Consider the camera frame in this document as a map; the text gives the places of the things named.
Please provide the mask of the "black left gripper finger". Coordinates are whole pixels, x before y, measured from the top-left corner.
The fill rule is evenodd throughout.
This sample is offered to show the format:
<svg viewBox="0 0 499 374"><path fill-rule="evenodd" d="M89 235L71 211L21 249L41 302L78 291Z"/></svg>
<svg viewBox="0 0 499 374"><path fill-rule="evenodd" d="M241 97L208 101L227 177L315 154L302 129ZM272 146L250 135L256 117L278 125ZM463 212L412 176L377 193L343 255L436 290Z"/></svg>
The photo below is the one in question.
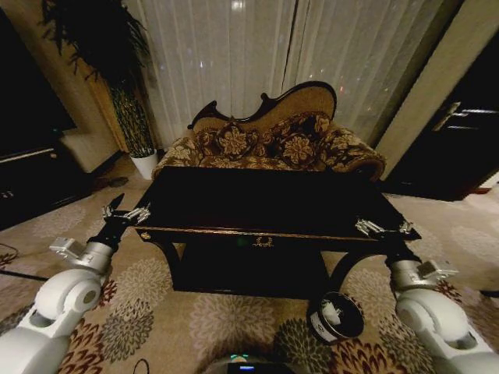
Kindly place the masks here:
<svg viewBox="0 0 499 374"><path fill-rule="evenodd" d="M102 208L102 217L104 219L108 219L111 217L122 217L123 213L121 210L118 210L125 194L121 193L116 196L108 205L103 206Z"/></svg>
<svg viewBox="0 0 499 374"><path fill-rule="evenodd" d="M150 216L150 204L137 207L124 214L124 218L130 222L143 222Z"/></svg>

